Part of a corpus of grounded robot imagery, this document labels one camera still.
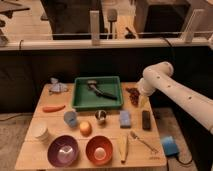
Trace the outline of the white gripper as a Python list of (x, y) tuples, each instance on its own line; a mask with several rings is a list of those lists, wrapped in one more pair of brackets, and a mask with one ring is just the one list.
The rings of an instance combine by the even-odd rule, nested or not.
[(142, 95), (144, 95), (139, 98), (139, 107), (143, 108), (149, 101), (147, 96), (151, 96), (156, 91), (156, 89), (152, 87), (144, 78), (141, 78), (137, 82), (137, 89)]

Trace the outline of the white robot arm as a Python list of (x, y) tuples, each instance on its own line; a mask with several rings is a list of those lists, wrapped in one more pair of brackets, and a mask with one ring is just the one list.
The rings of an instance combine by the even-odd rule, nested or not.
[(144, 96), (161, 91), (213, 135), (213, 100), (174, 81), (173, 73), (172, 64), (166, 61), (146, 67), (137, 82), (138, 91)]

